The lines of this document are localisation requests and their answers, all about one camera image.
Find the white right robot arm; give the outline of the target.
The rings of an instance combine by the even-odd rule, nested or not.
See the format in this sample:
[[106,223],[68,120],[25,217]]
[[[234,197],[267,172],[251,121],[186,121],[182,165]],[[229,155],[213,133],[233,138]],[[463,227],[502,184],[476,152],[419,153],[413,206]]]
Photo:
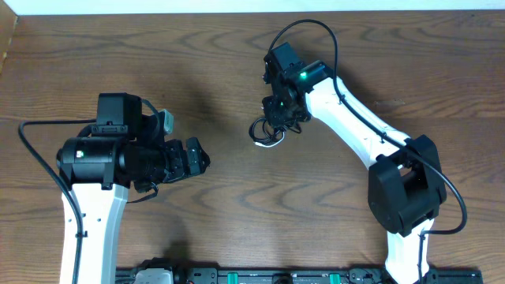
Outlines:
[[397,283],[427,274],[427,242],[447,193],[438,151],[427,136],[411,139],[364,106],[321,61],[308,65],[288,43],[264,58],[264,80],[273,94],[263,99],[275,129],[309,118],[321,120],[358,156],[368,171],[368,205],[387,231],[386,270]]

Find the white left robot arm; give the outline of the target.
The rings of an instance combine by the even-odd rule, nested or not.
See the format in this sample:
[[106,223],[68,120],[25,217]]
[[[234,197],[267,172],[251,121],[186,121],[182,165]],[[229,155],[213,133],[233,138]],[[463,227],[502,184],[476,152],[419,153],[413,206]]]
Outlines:
[[61,283],[113,283],[122,215],[129,189],[149,200],[160,184],[203,174],[210,164],[197,138],[142,145],[111,137],[67,140],[58,168],[65,236]]

